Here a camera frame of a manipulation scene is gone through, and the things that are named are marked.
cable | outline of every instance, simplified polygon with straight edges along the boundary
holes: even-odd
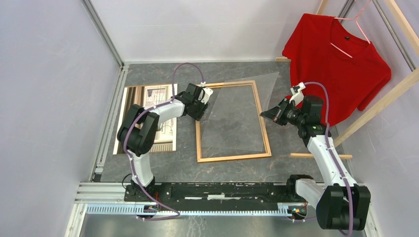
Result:
[[[126,187],[124,187],[124,181],[125,181],[125,179],[129,176],[129,175],[132,175],[132,174],[127,174],[123,179],[122,179],[122,182],[121,182],[121,184],[122,184],[122,187],[126,190]]]
[[[130,166],[131,166],[131,171],[132,171],[132,176],[133,176],[133,178],[137,181],[137,183],[138,183],[138,185],[140,186],[140,188],[141,188],[141,190],[143,191],[143,193],[150,199],[150,200],[152,200],[153,202],[155,202],[155,203],[157,203],[158,205],[160,205],[160,206],[162,206],[162,207],[164,207],[164,208],[166,208],[167,210],[170,210],[170,211],[173,211],[173,212],[175,212],[176,213],[176,215],[173,215],[173,216],[165,216],[165,217],[160,217],[160,218],[153,218],[153,219],[145,219],[145,218],[143,218],[142,220],[145,220],[145,221],[160,221],[160,220],[168,220],[168,219],[173,219],[173,218],[177,218],[177,217],[179,217],[180,216],[180,212],[179,211],[177,211],[177,210],[175,210],[175,209],[173,209],[173,208],[171,208],[171,207],[169,207],[169,206],[167,206],[167,205],[164,205],[163,203],[161,203],[160,201],[158,201],[158,200],[156,200],[154,197],[152,197],[146,190],[145,190],[145,188],[141,185],[141,182],[140,182],[140,179],[138,178],[138,175],[137,175],[137,172],[136,172],[136,170],[135,170],[135,166],[134,166],[134,159],[133,159],[133,155],[131,154],[131,152],[129,152],[128,151],[128,149],[127,149],[127,143],[128,143],[128,138],[129,138],[129,136],[131,135],[131,132],[132,132],[132,130],[134,129],[134,127],[135,127],[135,125],[137,124],[137,122],[140,120],[140,118],[141,117],[143,117],[147,112],[149,112],[149,111],[151,111],[151,110],[153,110],[153,109],[156,109],[156,108],[158,108],[158,107],[161,107],[161,106],[164,106],[164,105],[168,105],[168,104],[171,104],[171,103],[173,103],[173,100],[174,100],[174,96],[175,96],[175,94],[174,94],[174,79],[175,79],[175,77],[176,77],[176,72],[177,72],[177,70],[181,67],[181,66],[183,66],[183,65],[191,65],[191,66],[194,66],[196,69],[198,69],[198,71],[199,71],[199,73],[201,74],[201,79],[202,79],[202,84],[205,84],[205,81],[204,81],[204,75],[203,75],[203,73],[202,73],[202,71],[201,71],[201,69],[198,67],[198,66],[196,66],[195,64],[193,64],[193,63],[181,63],[181,64],[179,64],[179,65],[177,65],[176,66],[176,68],[174,68],[174,70],[173,70],[173,75],[172,75],[172,83],[171,83],[171,85],[172,85],[172,97],[171,97],[171,99],[169,100],[169,101],[166,101],[166,102],[163,102],[163,103],[161,103],[161,104],[158,104],[158,105],[155,105],[155,106],[151,106],[151,107],[149,107],[149,108],[147,108],[147,109],[145,109],[142,113],[140,113],[140,115],[134,120],[134,122],[131,124],[131,127],[129,127],[129,130],[128,130],[128,133],[126,134],[126,136],[125,136],[125,139],[124,139],[124,145],[123,145],[123,149],[124,149],[124,152],[128,155],[128,158],[129,158],[129,164],[130,164]]]
[[[331,146],[330,146],[330,142],[329,142],[329,137],[328,137],[329,128],[330,128],[330,124],[328,122],[328,116],[329,116],[329,96],[327,94],[326,88],[321,83],[318,83],[316,81],[310,81],[310,82],[305,82],[304,84],[305,85],[310,85],[310,84],[318,85],[318,86],[320,86],[323,89],[323,91],[325,93],[325,97],[326,97],[326,117],[325,117],[325,122],[326,122],[326,133],[325,133],[326,145],[327,145],[328,150],[329,150],[329,153],[332,156],[332,159],[335,162],[335,165],[336,165],[337,169],[339,170],[339,173],[342,176],[342,179],[343,179],[343,181],[345,183],[346,191],[348,192],[348,201],[349,201],[349,228],[348,228],[349,231],[348,231],[348,233],[343,232],[343,230],[339,230],[339,231],[340,231],[340,233],[342,233],[342,235],[349,237],[349,236],[352,235],[352,232],[353,232],[353,203],[352,203],[352,192],[351,192],[351,187],[349,185],[349,182],[348,182],[348,180],[347,180],[347,178],[345,176],[345,173],[343,172],[342,167],[340,166],[339,162],[337,161],[337,158],[336,158],[335,154],[331,150]]]

red t-shirt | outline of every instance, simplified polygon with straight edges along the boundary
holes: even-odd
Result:
[[[374,45],[350,34],[333,16],[304,14],[282,54],[291,59],[291,85],[317,81],[325,86],[331,126],[345,120],[355,108],[364,110],[391,78],[389,66]],[[325,122],[321,87],[307,85],[302,92],[325,101]]]

clothes hanger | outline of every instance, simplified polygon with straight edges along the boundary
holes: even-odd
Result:
[[[367,42],[368,43],[371,43],[370,42],[370,40],[368,39],[368,37],[365,35],[365,33],[364,33],[364,31],[362,30],[362,28],[361,28],[361,26],[359,25],[359,23],[358,23],[358,18],[359,18],[359,16],[361,15],[361,13],[365,10],[365,8],[368,6],[368,4],[370,4],[370,2],[371,2],[371,0],[369,0],[368,2],[367,2],[367,4],[365,4],[365,6],[361,9],[361,11],[354,17],[354,18],[340,18],[340,17],[335,17],[335,19],[339,19],[339,20],[349,20],[349,21],[352,21],[352,20],[355,20],[355,22],[356,22],[356,25],[358,26],[358,28],[359,28],[359,30],[361,31],[361,33],[364,35],[364,37],[365,37],[365,39],[367,40]],[[345,51],[343,51],[342,49],[340,49],[339,47],[337,47],[336,45],[334,45],[332,42],[330,42],[330,44],[333,46],[333,47],[335,47],[335,48],[337,48],[340,52],[342,52],[342,53],[344,53],[344,54],[346,54],[348,57],[350,57],[350,58],[352,58],[352,56],[351,55],[349,55],[348,53],[346,53]]]

wall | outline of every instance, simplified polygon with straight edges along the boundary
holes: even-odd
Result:
[[[400,7],[405,12],[406,6],[410,9],[419,7],[416,0],[404,2],[405,5],[400,4]],[[349,16],[358,13],[365,3],[365,0],[356,2]],[[380,3],[393,25],[397,26],[385,3]],[[417,14],[415,16],[407,13],[406,16],[418,32]],[[361,15],[359,23],[392,69],[392,80],[374,99],[372,105],[411,71],[373,4]],[[349,32],[361,37],[355,22],[345,22],[344,26]],[[416,65],[419,65],[415,53],[410,47],[407,48]],[[364,182],[372,193],[375,219],[378,220],[379,230],[384,237],[417,235],[418,101],[419,85],[415,85],[343,143],[345,151],[354,156],[351,163],[355,178],[358,182]],[[344,131],[361,114],[362,112],[355,111],[350,118],[338,125],[338,129]]]
[[[320,0],[92,2],[128,62],[273,60],[282,55],[302,14],[315,13],[320,4]]]
[[[118,67],[79,0],[2,0],[0,45],[0,236],[63,236]]]

wooden clothes rack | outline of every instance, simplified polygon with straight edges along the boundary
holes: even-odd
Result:
[[[412,45],[416,54],[419,55],[419,37],[413,30],[412,26],[407,21],[406,17],[400,10],[399,6],[395,0],[384,0],[387,7],[390,9],[393,17],[396,19],[397,25],[402,29],[403,34],[408,39],[409,43]],[[328,0],[322,0],[320,6],[317,10],[317,14],[322,14]],[[386,24],[387,29],[392,35],[395,43],[397,44],[400,52],[406,60],[406,63],[409,65],[409,68],[412,70],[407,77],[401,80],[395,87],[393,87],[387,94],[385,94],[381,99],[379,99],[373,106],[371,106],[367,111],[365,111],[355,122],[353,122],[338,138],[335,140],[335,146],[340,145],[345,141],[349,136],[356,132],[359,128],[364,126],[368,121],[370,121],[374,116],[379,114],[384,110],[388,105],[394,102],[399,98],[403,93],[408,89],[414,86],[419,81],[419,69],[416,69],[414,63],[409,57],[408,52],[405,50],[403,44],[400,42],[397,34],[393,30],[391,23],[388,21],[384,11],[382,10],[378,0],[373,0],[373,3],[379,12],[381,18]],[[290,61],[287,57],[277,57],[275,59],[277,62],[287,62]]]

